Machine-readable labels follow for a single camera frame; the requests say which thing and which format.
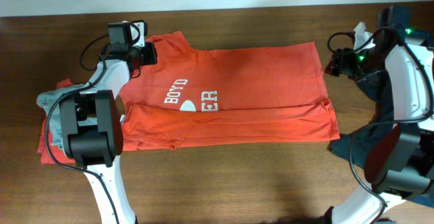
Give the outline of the red soccer t-shirt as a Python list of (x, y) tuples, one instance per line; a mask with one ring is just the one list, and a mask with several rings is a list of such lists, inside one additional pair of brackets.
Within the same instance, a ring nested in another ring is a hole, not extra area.
[(196, 50), (181, 32), (150, 40), (157, 64), (119, 94), (126, 151), (339, 138), (314, 43)]

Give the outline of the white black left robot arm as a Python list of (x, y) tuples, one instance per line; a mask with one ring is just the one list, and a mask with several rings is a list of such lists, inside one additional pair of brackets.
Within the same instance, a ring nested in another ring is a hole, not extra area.
[(101, 221), (136, 223), (121, 176), (123, 133), (115, 98), (140, 76), (142, 65), (157, 63), (157, 51), (146, 42), (100, 59), (85, 86), (59, 103), (63, 150), (88, 179)]

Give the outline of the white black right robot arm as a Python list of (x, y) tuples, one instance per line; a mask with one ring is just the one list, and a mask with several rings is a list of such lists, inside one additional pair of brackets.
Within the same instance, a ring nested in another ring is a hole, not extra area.
[(378, 119), (334, 143), (361, 166), (356, 190), (328, 209), (324, 223), (380, 223), (391, 208), (433, 195), (433, 40), (400, 25), (348, 32), (353, 47), (337, 49), (327, 66), (346, 75), (380, 107)]

